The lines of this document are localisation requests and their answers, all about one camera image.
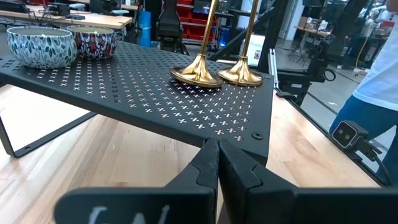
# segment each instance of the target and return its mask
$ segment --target perforated metal shelf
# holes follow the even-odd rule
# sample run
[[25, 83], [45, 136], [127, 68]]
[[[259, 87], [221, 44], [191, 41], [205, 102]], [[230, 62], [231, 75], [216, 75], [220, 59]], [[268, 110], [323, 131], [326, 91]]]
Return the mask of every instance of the perforated metal shelf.
[[[225, 83], [206, 89], [180, 83], [170, 69], [185, 55], [118, 42], [109, 60], [77, 60], [70, 67], [36, 70], [12, 56], [0, 60], [0, 82], [201, 147], [225, 138], [265, 164], [268, 156], [273, 78], [259, 87]], [[211, 73], [227, 67], [208, 62]]]

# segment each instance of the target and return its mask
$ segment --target concrete floor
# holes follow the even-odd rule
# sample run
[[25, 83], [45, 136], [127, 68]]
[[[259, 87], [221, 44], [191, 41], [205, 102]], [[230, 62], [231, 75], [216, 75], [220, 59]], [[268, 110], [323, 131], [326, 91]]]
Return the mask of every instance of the concrete floor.
[[[7, 46], [6, 28], [0, 26], [0, 56], [9, 54]], [[305, 64], [298, 57], [293, 56], [288, 58], [290, 51], [286, 50], [291, 48], [292, 43], [280, 40], [277, 44], [277, 66], [278, 68], [290, 69], [305, 69], [308, 66], [309, 59], [305, 59]], [[198, 46], [187, 46], [190, 55], [196, 55], [199, 51]], [[354, 89], [359, 85], [363, 77], [355, 77], [354, 72], [348, 70], [338, 70], [331, 67], [336, 72], [336, 80], [333, 82], [313, 83], [305, 97], [301, 108], [306, 111], [317, 123], [319, 123], [326, 130], [329, 129], [336, 114], [343, 107], [345, 101], [351, 96]], [[384, 133], [375, 139], [374, 145], [383, 149], [381, 159], [384, 157], [385, 152], [391, 144], [392, 138], [395, 135], [395, 128]], [[365, 163], [376, 170], [377, 164], [365, 159]]]

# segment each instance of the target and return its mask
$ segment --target brass candle holder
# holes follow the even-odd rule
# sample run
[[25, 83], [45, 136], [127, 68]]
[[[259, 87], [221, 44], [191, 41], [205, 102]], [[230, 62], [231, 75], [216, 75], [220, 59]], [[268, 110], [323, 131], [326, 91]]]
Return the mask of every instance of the brass candle holder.
[[213, 22], [214, 13], [216, 11], [217, 1], [218, 0], [213, 0], [211, 2], [200, 53], [187, 67], [174, 67], [170, 71], [171, 75], [181, 82], [202, 86], [205, 88], [218, 88], [223, 84], [223, 80], [220, 77], [214, 77], [208, 71], [205, 55], [207, 42], [209, 41], [209, 35], [211, 31], [211, 23]]
[[239, 57], [238, 62], [227, 70], [221, 70], [217, 74], [224, 78], [227, 82], [239, 85], [239, 86], [259, 86], [262, 84], [264, 78], [252, 71], [250, 71], [248, 53], [250, 36], [253, 29], [254, 17], [256, 16], [256, 9], [258, 5], [258, 0], [253, 1], [253, 7], [251, 8], [248, 32], [246, 33], [246, 40], [244, 41], [243, 53]]

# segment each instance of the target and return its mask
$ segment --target person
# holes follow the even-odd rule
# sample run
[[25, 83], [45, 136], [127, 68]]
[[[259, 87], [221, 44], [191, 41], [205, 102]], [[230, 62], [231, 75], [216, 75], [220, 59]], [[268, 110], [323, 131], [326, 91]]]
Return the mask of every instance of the person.
[[[398, 0], [387, 0], [386, 8], [387, 11], [383, 14], [394, 17], [395, 12], [398, 12]], [[397, 23], [397, 16], [392, 21]], [[338, 113], [330, 127], [330, 133], [344, 120], [354, 121], [366, 129], [369, 133], [368, 140], [398, 126], [397, 40], [398, 25], [395, 24], [384, 47], [373, 62], [370, 72]], [[398, 128], [383, 164], [390, 174], [392, 185], [398, 187]], [[376, 174], [386, 182], [386, 177], [380, 168]]]

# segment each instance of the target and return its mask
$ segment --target black stand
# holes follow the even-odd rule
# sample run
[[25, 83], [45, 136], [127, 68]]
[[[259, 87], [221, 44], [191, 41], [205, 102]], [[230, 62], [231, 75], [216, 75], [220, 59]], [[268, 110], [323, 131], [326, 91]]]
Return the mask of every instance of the black stand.
[[60, 136], [61, 134], [71, 130], [75, 126], [92, 118], [94, 115], [96, 115], [96, 113], [89, 112], [89, 113], [83, 115], [82, 117], [72, 121], [71, 123], [68, 123], [68, 124], [62, 126], [61, 128], [58, 128], [57, 130], [51, 132], [50, 134], [45, 135], [45, 136], [41, 137], [40, 139], [22, 147], [16, 151], [12, 148], [10, 139], [8, 138], [6, 128], [4, 127], [4, 124], [0, 117], [0, 140], [2, 142], [2, 145], [4, 146], [4, 149], [7, 152], [7, 154], [9, 154], [10, 156], [12, 156], [14, 158], [20, 158], [20, 157], [28, 154], [29, 152], [32, 152], [33, 150], [39, 148], [40, 146], [44, 145], [45, 143], [55, 139], [56, 137]]

